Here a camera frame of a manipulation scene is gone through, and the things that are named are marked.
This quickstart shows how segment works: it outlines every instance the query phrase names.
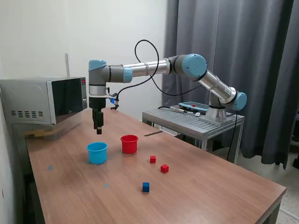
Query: microwave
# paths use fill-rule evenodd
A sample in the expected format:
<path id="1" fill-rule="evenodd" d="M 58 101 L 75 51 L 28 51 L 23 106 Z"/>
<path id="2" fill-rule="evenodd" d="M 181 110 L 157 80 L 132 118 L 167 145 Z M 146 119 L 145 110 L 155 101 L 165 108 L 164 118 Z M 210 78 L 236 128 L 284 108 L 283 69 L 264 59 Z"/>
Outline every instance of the microwave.
<path id="1" fill-rule="evenodd" d="M 85 77 L 0 80 L 5 119 L 55 125 L 87 108 Z"/>

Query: blue marker dot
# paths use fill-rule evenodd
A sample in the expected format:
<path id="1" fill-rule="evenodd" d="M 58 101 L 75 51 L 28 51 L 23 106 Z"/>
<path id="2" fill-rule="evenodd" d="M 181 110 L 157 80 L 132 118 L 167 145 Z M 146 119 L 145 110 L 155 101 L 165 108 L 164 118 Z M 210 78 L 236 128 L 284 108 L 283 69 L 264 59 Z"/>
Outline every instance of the blue marker dot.
<path id="1" fill-rule="evenodd" d="M 49 166 L 48 166 L 48 170 L 49 170 L 49 171 L 52 171 L 52 170 L 54 170 L 54 167 L 53 167 L 52 165 L 49 165 Z"/>

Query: red cup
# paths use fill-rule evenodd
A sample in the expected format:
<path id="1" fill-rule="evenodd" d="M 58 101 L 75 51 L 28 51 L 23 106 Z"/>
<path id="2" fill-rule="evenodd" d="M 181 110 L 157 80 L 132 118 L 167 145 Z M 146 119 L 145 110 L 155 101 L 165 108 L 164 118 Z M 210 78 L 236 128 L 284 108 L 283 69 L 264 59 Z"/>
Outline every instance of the red cup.
<path id="1" fill-rule="evenodd" d="M 122 152 L 127 154 L 134 154 L 137 151 L 138 137 L 132 134 L 121 137 Z"/>

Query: blue cup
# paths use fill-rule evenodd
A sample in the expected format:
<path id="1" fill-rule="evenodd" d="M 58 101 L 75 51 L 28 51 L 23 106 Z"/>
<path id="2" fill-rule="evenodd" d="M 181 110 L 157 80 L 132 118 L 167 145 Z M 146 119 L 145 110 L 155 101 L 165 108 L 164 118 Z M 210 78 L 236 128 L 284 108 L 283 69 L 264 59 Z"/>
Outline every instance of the blue cup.
<path id="1" fill-rule="evenodd" d="M 104 142 L 94 142 L 87 146 L 88 159 L 92 164 L 102 164 L 107 160 L 108 145 Z"/>

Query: floor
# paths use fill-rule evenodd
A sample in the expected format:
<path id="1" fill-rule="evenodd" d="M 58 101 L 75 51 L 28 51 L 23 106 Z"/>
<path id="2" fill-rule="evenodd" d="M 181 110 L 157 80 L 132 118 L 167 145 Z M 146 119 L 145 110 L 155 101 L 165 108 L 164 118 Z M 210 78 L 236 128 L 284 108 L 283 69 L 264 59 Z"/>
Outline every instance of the floor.
<path id="1" fill-rule="evenodd" d="M 220 157 L 225 157 L 227 152 L 227 148 L 224 148 L 215 151 L 215 154 Z M 280 207 L 296 216 L 299 216 L 299 169 L 296 169 L 292 166 L 292 163 L 297 156 L 298 152 L 289 154 L 288 164 L 285 170 L 283 169 L 282 164 L 280 166 L 275 164 L 262 164 L 260 156 L 255 156 L 252 159 L 245 159 L 242 157 L 242 155 L 239 155 L 237 164 L 247 170 L 259 174 L 260 176 L 287 187 L 286 194 L 282 199 Z M 279 211 L 276 223 L 299 224 L 299 221 L 296 221 L 285 213 Z"/>

